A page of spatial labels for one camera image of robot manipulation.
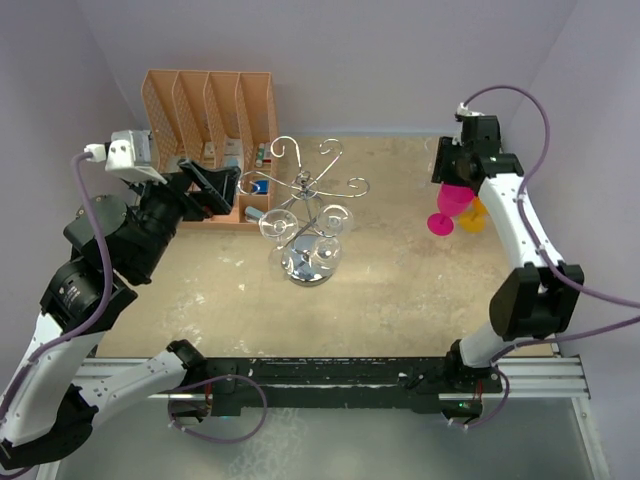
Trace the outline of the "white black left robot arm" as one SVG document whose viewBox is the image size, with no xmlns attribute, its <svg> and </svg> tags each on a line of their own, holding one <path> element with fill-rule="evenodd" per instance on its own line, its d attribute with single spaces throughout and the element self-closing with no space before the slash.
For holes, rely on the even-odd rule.
<svg viewBox="0 0 640 480">
<path fill-rule="evenodd" d="M 194 392 L 204 356 L 175 340 L 137 366 L 87 385 L 75 376 L 136 287 L 153 271 L 182 222 L 232 211 L 238 167 L 207 169 L 183 159 L 178 171 L 138 187 L 136 206 L 114 195 L 85 198 L 64 230 L 70 259 L 49 282 L 21 365 L 1 400 L 1 464 L 13 478 L 76 451 L 106 420 L 148 396 Z"/>
</svg>

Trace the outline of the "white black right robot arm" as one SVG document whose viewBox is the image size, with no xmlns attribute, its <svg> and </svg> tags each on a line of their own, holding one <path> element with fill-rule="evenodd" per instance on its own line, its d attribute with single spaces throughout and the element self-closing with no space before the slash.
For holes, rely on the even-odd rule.
<svg viewBox="0 0 640 480">
<path fill-rule="evenodd" d="M 454 342 L 444 377 L 456 391 L 487 378 L 495 361 L 520 341 L 564 332 L 584 283 L 580 266 L 567 264 L 548 240 L 524 185 L 516 155 L 504 152 L 493 115 L 458 113 L 458 133 L 439 140 L 432 175 L 439 187 L 429 230 L 447 236 L 472 206 L 486 210 L 505 250 L 510 273 L 489 302 L 487 322 Z"/>
</svg>

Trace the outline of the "orange plastic wine glass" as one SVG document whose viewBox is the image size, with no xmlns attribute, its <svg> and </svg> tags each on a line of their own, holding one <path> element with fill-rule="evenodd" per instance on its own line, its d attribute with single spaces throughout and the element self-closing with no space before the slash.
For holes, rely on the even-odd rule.
<svg viewBox="0 0 640 480">
<path fill-rule="evenodd" d="M 488 210 L 482 201 L 475 197 L 470 208 L 458 217 L 459 226 L 469 233 L 481 233 L 486 227 Z"/>
</svg>

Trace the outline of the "pink plastic wine glass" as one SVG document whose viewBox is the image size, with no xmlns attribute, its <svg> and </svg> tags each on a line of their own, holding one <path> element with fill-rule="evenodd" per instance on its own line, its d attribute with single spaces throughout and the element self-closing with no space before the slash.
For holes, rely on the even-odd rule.
<svg viewBox="0 0 640 480">
<path fill-rule="evenodd" d="M 474 197 L 473 190 L 468 187 L 442 183 L 437 196 L 438 211 L 428 217 L 428 229 L 438 236 L 451 234 L 454 218 L 467 209 Z"/>
</svg>

